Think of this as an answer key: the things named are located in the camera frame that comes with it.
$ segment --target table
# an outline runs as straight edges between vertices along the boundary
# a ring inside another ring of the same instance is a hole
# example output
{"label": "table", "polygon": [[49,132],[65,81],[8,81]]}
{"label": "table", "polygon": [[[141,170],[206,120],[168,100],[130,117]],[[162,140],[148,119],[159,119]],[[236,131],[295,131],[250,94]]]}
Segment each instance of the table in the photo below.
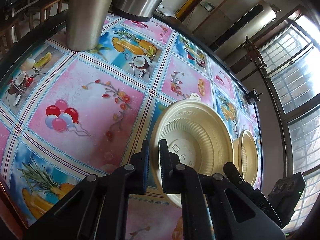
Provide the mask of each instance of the table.
{"label": "table", "polygon": [[[138,23],[108,14],[99,45],[74,52],[66,46],[66,15],[28,33],[0,62],[0,173],[28,225],[88,174],[127,163],[161,112],[192,93],[219,113],[233,140],[252,132],[260,188],[259,117],[207,47],[159,15]],[[181,210],[165,201],[151,174],[147,193],[130,196],[126,239],[134,238],[182,239]]]}

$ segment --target pineapple print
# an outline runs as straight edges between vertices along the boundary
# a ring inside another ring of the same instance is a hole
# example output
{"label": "pineapple print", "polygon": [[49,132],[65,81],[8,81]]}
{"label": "pineapple print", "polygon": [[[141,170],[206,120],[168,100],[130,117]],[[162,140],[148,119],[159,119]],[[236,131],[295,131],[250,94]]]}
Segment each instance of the pineapple print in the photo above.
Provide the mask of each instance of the pineapple print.
{"label": "pineapple print", "polygon": [[43,191],[45,195],[53,194],[59,200],[62,199],[75,185],[69,183],[58,183],[54,181],[52,175],[49,175],[46,169],[39,167],[34,159],[28,164],[23,163],[24,169],[18,169],[22,172],[21,178],[25,178],[28,183],[31,194],[28,189],[22,189],[22,196],[26,206],[31,214],[39,219],[54,204],[43,199],[37,192]]}
{"label": "pineapple print", "polygon": [[146,41],[146,40],[141,40],[139,39],[137,36],[135,36],[134,34],[130,33],[129,31],[127,30],[123,30],[123,31],[116,31],[117,34],[119,35],[119,37],[121,39],[126,39],[126,40],[131,40],[131,41],[135,41],[138,43],[138,45],[145,49],[146,52],[145,52],[145,55],[148,56],[148,57],[152,57],[153,55],[156,54],[157,52],[157,48],[154,44],[152,44],[151,42],[149,41]]}
{"label": "pineapple print", "polygon": [[23,163],[23,166],[25,169],[18,170],[22,172],[21,178],[25,178],[32,191],[39,191],[35,188],[40,188],[44,194],[53,194],[60,200],[75,187],[69,183],[54,181],[52,175],[49,175],[43,166],[39,167],[33,159],[31,163]]}
{"label": "pineapple print", "polygon": [[227,121],[234,120],[236,118],[236,109],[235,107],[227,101],[224,96],[218,95],[221,104],[221,110]]}

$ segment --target screw head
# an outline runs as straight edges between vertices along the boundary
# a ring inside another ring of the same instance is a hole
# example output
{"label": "screw head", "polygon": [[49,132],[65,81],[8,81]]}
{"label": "screw head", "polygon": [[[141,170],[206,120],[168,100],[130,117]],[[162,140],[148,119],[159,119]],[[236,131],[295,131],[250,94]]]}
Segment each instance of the screw head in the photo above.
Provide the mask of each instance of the screw head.
{"label": "screw head", "polygon": [[134,165],[132,165],[132,164],[126,164],[126,165],[124,166],[124,169],[125,169],[126,171],[132,171],[132,170],[134,169]]}
{"label": "screw head", "polygon": [[213,178],[214,178],[215,180],[223,180],[223,175],[220,174],[220,173],[215,173],[215,174],[213,175]]}
{"label": "screw head", "polygon": [[87,176],[87,181],[89,182],[95,181],[96,179],[97,179],[97,175],[90,174]]}
{"label": "screw head", "polygon": [[185,168],[186,168],[185,165],[182,163],[176,165],[176,169],[178,171],[183,171]]}
{"label": "screw head", "polygon": [[246,60],[246,62],[249,62],[249,63],[250,63],[250,62],[252,61],[252,57],[250,57],[250,56],[247,55],[247,56],[245,57],[245,60]]}

